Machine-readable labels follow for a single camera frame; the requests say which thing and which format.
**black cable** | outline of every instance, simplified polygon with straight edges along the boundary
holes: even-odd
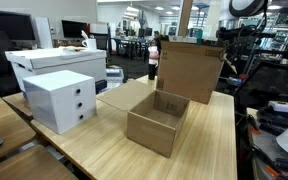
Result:
[[[242,46],[242,44],[244,44],[245,42],[247,42],[247,41],[249,40],[249,38],[250,38],[253,34],[255,34],[256,32],[259,32],[256,36],[254,36],[254,38],[257,38],[257,37],[260,35],[260,33],[262,33],[262,32],[264,31],[264,29],[265,29],[265,27],[266,27],[266,24],[267,24],[268,0],[265,0],[263,7],[264,7],[264,15],[263,15],[263,17],[264,17],[264,24],[261,24],[261,25],[259,26],[259,28],[255,28],[255,30],[254,30],[251,34],[249,34],[248,36],[246,36],[245,38],[242,38],[242,39],[241,39],[241,37],[240,37],[242,31],[243,31],[245,28],[249,28],[249,27],[252,27],[252,26],[254,26],[254,25],[244,26],[243,28],[241,28],[241,30],[240,30],[239,33],[238,33],[237,42],[234,42],[234,43],[231,43],[231,44],[227,45],[226,47],[224,47],[224,48],[220,51],[219,56],[218,56],[218,59],[219,59],[221,62],[229,61],[229,62],[232,63],[232,60],[229,60],[229,59],[224,60],[224,59],[222,59],[223,53],[224,53],[224,51],[227,50],[227,48],[229,48],[229,47],[231,47],[231,46],[236,46],[236,45]],[[238,46],[238,48],[235,50],[235,52],[232,54],[231,58],[232,58],[232,57],[233,57],[233,58],[235,57],[236,53],[237,53],[238,50],[239,50],[239,46]]]

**white box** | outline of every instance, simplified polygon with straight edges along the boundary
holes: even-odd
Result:
[[[96,113],[94,78],[58,71],[23,79],[33,117],[62,134]]]
[[[183,36],[169,36],[170,42],[183,42]]]
[[[187,38],[187,42],[188,43],[197,43],[197,38],[194,38],[194,37]]]
[[[106,52],[102,50],[72,52],[52,48],[7,51],[5,55],[11,62],[19,86],[24,92],[23,78],[61,70],[94,77],[95,82],[106,80]]]
[[[106,69],[107,83],[123,83],[123,69],[108,68]]]

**wall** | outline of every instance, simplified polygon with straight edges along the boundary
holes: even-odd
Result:
[[[117,25],[122,21],[122,17],[124,15],[124,12],[126,11],[127,6],[129,6],[129,3],[119,3],[116,5],[113,4],[99,4],[97,6],[97,16],[98,16],[98,21],[101,22],[108,22],[110,24],[115,24],[116,27]],[[154,13],[151,10],[143,9],[141,7],[135,7],[138,8],[139,10],[144,10],[144,19],[146,20],[146,23],[144,25],[145,27],[150,27],[153,28],[153,31],[160,31],[160,22],[159,22],[159,15]],[[132,23],[132,28],[136,28],[135,30],[137,31],[138,28],[140,27],[138,21],[133,21],[136,23]]]
[[[53,38],[63,38],[62,19],[97,22],[96,6],[96,0],[0,0],[0,10],[49,18],[50,26],[56,31]]]
[[[97,19],[100,22],[107,22],[115,24],[121,22],[124,12],[126,11],[127,5],[101,5],[97,6]]]
[[[150,10],[146,10],[146,9],[141,9],[141,10],[144,10],[144,19],[146,20],[144,28],[150,27],[153,29],[153,32],[154,31],[160,32],[161,31],[161,24],[159,21],[160,16]]]

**person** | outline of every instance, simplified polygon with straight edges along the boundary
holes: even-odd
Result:
[[[150,53],[148,59],[148,79],[154,80],[159,59],[158,47],[156,46],[155,40],[152,40],[148,51]]]
[[[155,45],[157,46],[158,54],[161,54],[161,49],[162,49],[161,37],[158,31],[154,31],[154,42],[155,42]]]

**ceiling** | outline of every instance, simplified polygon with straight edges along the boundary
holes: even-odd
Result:
[[[171,9],[173,6],[180,6],[181,0],[97,0],[99,5],[129,5],[133,7],[141,7],[142,9],[151,10],[159,16],[178,16],[179,11]],[[195,6],[205,6],[210,3],[210,0],[193,0]],[[278,5],[288,7],[288,0],[273,0],[271,5]],[[163,7],[164,10],[156,10],[155,7]],[[201,11],[207,15],[209,8],[202,8]],[[173,12],[172,15],[166,14],[166,11]],[[196,17],[198,10],[191,11],[191,17]]]

